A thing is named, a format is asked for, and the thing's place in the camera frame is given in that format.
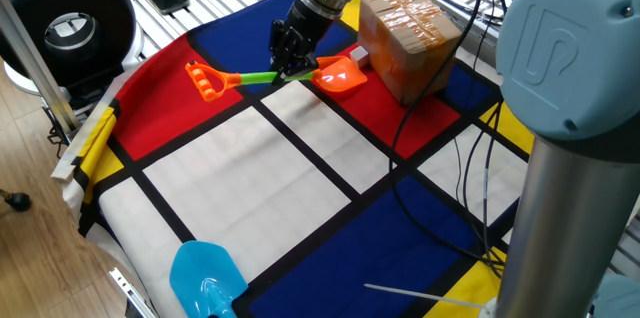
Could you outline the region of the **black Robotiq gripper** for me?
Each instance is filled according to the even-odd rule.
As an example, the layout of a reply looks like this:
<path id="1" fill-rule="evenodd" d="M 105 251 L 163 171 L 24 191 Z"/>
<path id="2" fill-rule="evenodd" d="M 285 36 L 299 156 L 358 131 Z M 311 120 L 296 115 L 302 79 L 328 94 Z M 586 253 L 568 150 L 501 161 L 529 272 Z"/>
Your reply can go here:
<path id="1" fill-rule="evenodd" d="M 312 53 L 336 19 L 316 13 L 302 0 L 294 0 L 285 22 L 273 20 L 269 41 L 270 70 L 278 73 L 278 83 L 302 77 L 319 67 Z M 292 57 L 293 42 L 296 55 Z"/>

